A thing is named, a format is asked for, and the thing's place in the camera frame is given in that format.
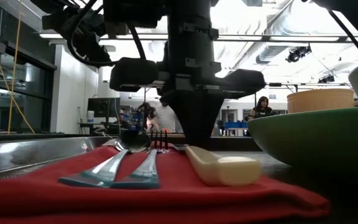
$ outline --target green bowl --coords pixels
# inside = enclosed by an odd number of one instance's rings
[[[358,107],[271,116],[248,125],[257,145],[281,162],[358,178]]]

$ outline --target yellow cable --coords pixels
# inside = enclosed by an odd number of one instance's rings
[[[31,128],[31,125],[27,122],[27,119],[25,118],[25,116],[24,116],[22,110],[20,109],[19,105],[17,104],[16,100],[14,99],[14,97],[13,97],[13,91],[11,91],[11,90],[9,89],[9,85],[7,84],[7,81],[6,81],[6,79],[5,79],[5,74],[4,74],[4,70],[2,69],[1,63],[0,63],[0,71],[1,71],[2,77],[3,77],[3,79],[4,79],[4,83],[5,83],[6,89],[8,90],[9,93],[11,93],[11,100],[13,100],[13,102],[15,103],[16,108],[17,108],[17,110],[19,111],[19,113],[22,115],[23,120],[24,120],[24,122],[26,123],[26,125],[28,125],[28,127],[31,129],[31,131],[33,132],[33,134],[35,134],[34,130]]]
[[[13,63],[13,74],[12,74],[12,88],[14,90],[15,87],[15,75],[16,75],[16,62],[17,62],[17,49],[19,48],[19,36],[20,36],[20,24],[22,20],[22,4],[19,6],[19,18],[17,22],[17,34],[16,34],[16,49],[15,49],[15,61]],[[12,126],[12,107],[13,107],[13,96],[11,95],[11,105],[9,107],[9,122],[7,126],[7,134],[11,133]]]

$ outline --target computer monitor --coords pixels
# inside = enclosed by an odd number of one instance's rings
[[[117,114],[119,113],[119,105],[120,98],[88,99],[88,111],[94,111],[95,118],[117,117]]]

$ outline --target red cloth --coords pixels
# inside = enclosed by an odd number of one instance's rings
[[[208,187],[187,156],[157,156],[161,188],[155,190],[69,187],[57,182],[116,154],[109,146],[72,157],[15,179],[0,180],[0,223],[237,223],[284,217],[327,215],[325,198],[305,189],[262,177],[246,187]],[[116,180],[147,157],[126,156]]]

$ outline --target tan bowl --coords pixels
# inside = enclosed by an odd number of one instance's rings
[[[308,90],[287,96],[288,113],[351,108],[354,91],[347,89]]]

